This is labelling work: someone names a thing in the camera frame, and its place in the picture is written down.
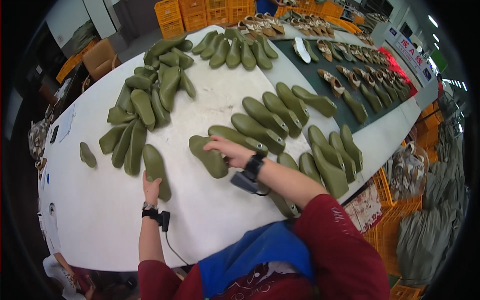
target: brown chair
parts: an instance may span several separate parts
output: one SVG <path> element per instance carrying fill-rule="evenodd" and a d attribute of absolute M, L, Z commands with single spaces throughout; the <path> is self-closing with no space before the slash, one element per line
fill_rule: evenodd
<path fill-rule="evenodd" d="M 82 56 L 82 61 L 90 73 L 90 76 L 92 76 L 95 81 L 99 80 L 121 64 L 118 59 L 118 54 L 115 54 L 112 45 L 106 38 L 102 39 L 88 50 Z"/>

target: green conveyor belt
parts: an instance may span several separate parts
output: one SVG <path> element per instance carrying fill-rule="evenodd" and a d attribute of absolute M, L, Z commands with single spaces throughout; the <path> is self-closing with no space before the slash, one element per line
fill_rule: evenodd
<path fill-rule="evenodd" d="M 357 67 L 359 69 L 363 69 L 364 71 L 366 71 L 364 67 L 365 63 L 363 63 L 361 60 L 357 60 L 357 62 L 354 63 L 354 62 L 347 61 L 346 59 L 343 59 L 342 61 L 337 61 L 336 59 L 333 59 L 332 62 L 329 62 L 322 56 L 322 53 L 317 48 L 316 41 L 310 40 L 309 42 L 312 46 L 312 50 L 318 56 L 320 61 L 319 62 L 312 61 L 311 63 L 306 64 L 295 53 L 291 40 L 276 40 L 272 42 L 288 57 L 288 59 L 291 60 L 291 62 L 297 67 L 297 69 L 299 69 L 299 71 L 307 79 L 307 81 L 314 88 L 317 94 L 325 95 L 329 97 L 330 100 L 332 100 L 337 105 L 338 111 L 336 116 L 334 116 L 334 119 L 337 122 L 339 127 L 341 127 L 343 124 L 346 124 L 348 125 L 348 127 L 350 127 L 350 130 L 352 131 L 352 133 L 357 132 L 363 127 L 383 117 L 388 112 L 392 111 L 393 109 L 395 109 L 401 104 L 400 100 L 394 101 L 392 102 L 392 105 L 389 108 L 386 108 L 384 106 L 382 110 L 378 114 L 376 114 L 373 111 L 370 104 L 368 103 L 367 99 L 365 99 L 365 97 L 361 94 L 360 90 L 358 89 L 357 91 L 354 91 L 350 83 L 348 82 L 348 79 L 336 69 L 336 65 L 341 65 L 351 71 L 353 70 L 353 67 Z M 374 69 L 379 69 L 380 67 L 382 67 L 381 65 L 377 65 L 375 63 L 368 63 L 368 65 Z M 318 69 L 326 70 L 330 72 L 333 76 L 336 76 L 341 82 L 341 84 L 345 87 L 345 89 L 348 90 L 348 92 L 350 92 L 352 97 L 355 100 L 361 102 L 365 106 L 365 109 L 367 110 L 367 114 L 368 114 L 368 118 L 365 121 L 365 123 L 358 124 L 357 120 L 355 119 L 355 116 L 353 115 L 352 111 L 347 106 L 347 104 L 344 102 L 343 98 L 335 97 L 334 94 L 332 93 L 330 84 L 324 79 L 320 78 L 320 76 L 317 73 Z M 361 79 L 361 82 L 365 86 L 367 86 L 363 79 Z M 380 87 L 381 90 L 385 91 L 382 84 L 379 84 L 377 82 L 377 85 Z M 372 94 L 376 95 L 373 88 L 369 88 L 369 91 Z"/>

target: metal bracelet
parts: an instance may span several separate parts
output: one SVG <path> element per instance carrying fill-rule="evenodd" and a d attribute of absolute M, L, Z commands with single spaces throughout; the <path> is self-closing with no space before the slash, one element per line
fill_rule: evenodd
<path fill-rule="evenodd" d="M 144 202 L 144 205 L 143 205 L 143 207 L 142 207 L 142 210 L 144 210 L 144 209 L 146 209 L 146 208 L 158 210 L 158 207 L 157 207 L 156 205 L 153 205 L 153 204 Z"/>

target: blue apron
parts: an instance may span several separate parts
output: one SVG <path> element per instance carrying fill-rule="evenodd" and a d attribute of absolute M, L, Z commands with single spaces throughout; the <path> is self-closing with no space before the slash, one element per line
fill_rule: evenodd
<path fill-rule="evenodd" d="M 272 16 L 276 14 L 278 5 L 272 3 L 270 0 L 258 0 L 257 2 L 257 12 L 262 14 L 269 12 Z"/>
<path fill-rule="evenodd" d="M 313 283 L 307 246 L 284 222 L 275 222 L 246 232 L 235 244 L 198 262 L 203 297 L 212 298 L 222 293 L 258 264 L 277 261 L 292 264 Z"/>

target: ceiling light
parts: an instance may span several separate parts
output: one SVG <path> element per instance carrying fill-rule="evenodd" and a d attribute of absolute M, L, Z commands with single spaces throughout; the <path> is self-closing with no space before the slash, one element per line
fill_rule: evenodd
<path fill-rule="evenodd" d="M 432 16 L 429 15 L 428 18 L 433 23 L 433 25 L 435 25 L 435 27 L 438 28 L 438 24 L 437 24 L 437 22 L 435 22 L 435 20 L 432 18 Z"/>

